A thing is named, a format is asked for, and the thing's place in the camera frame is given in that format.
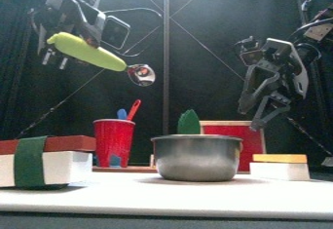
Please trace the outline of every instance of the box lid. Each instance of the box lid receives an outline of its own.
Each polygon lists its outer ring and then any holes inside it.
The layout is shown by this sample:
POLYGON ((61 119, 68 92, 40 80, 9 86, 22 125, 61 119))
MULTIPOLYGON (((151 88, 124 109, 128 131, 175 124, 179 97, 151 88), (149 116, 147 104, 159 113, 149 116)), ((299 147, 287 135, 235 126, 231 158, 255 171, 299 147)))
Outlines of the box lid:
MULTIPOLYGON (((0 140, 0 155, 15 153, 18 140, 0 140)), ((94 151, 96 139, 85 135, 49 136, 45 139, 44 152, 94 151)))

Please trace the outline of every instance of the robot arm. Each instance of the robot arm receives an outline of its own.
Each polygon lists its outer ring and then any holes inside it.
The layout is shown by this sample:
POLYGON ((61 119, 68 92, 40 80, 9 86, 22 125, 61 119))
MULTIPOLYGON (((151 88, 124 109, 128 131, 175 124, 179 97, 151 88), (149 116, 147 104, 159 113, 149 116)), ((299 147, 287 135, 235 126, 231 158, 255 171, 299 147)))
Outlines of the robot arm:
POLYGON ((258 130, 292 102, 306 98, 308 76, 304 65, 316 61, 319 49, 331 48, 333 4, 290 37, 294 43, 267 38, 263 46, 252 37, 240 42, 239 58, 248 66, 237 112, 258 110, 251 129, 258 130))
POLYGON ((250 66, 237 112, 245 114, 260 103, 251 124, 251 129, 256 130, 290 110, 292 100, 306 97, 308 77, 290 42, 267 38, 262 48, 251 53, 240 55, 250 66))
POLYGON ((46 64, 52 57, 64 57, 60 68, 65 67, 68 57, 46 45, 46 40, 54 34, 66 32, 80 37, 85 43, 98 48, 100 42, 120 49, 128 35, 129 25, 97 9, 98 0, 46 0, 41 10, 34 14, 33 24, 38 21, 37 52, 45 52, 42 64, 46 64))

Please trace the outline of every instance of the metal pole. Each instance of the metal pole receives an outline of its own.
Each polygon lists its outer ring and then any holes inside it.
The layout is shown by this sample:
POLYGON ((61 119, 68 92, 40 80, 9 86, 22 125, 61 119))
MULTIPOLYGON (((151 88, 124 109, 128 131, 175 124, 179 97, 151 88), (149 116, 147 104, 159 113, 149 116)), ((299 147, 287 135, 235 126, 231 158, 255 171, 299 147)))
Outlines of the metal pole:
POLYGON ((164 87, 163 87, 163 134, 168 134, 168 54, 169 54, 169 0, 164 0, 164 87))
POLYGON ((302 8, 303 3, 304 3, 304 0, 296 0, 296 6, 298 6, 302 25, 307 24, 307 22, 308 22, 308 17, 306 15, 306 11, 302 8))

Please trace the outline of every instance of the utensil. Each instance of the utensil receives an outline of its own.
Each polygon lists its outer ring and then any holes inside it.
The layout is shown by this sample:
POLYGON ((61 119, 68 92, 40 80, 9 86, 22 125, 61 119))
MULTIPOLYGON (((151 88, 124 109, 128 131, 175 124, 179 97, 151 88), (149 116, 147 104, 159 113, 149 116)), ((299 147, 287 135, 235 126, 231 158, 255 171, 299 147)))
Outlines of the utensil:
POLYGON ((157 173, 164 179, 225 181, 239 166, 241 139, 213 134, 171 134, 151 138, 157 173))
POLYGON ((126 119, 126 112, 125 112, 125 110, 122 108, 117 111, 117 117, 118 117, 120 120, 126 119))
POLYGON ((140 99, 136 99, 132 106, 130 106, 130 109, 129 109, 129 113, 126 115, 126 120, 130 121, 132 120, 132 117, 137 111, 137 108, 140 106, 140 99))

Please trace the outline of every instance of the red spoon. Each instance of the red spoon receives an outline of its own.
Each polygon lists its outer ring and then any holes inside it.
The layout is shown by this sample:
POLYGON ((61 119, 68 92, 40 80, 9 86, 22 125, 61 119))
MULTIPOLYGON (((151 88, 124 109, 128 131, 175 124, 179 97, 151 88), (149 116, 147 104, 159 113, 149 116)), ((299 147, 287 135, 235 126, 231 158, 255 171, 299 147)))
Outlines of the red spoon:
POLYGON ((139 108, 139 105, 140 105, 140 99, 136 99, 132 106, 130 106, 130 109, 129 109, 129 113, 126 115, 126 120, 130 121, 132 120, 132 117, 136 113, 136 110, 139 108))

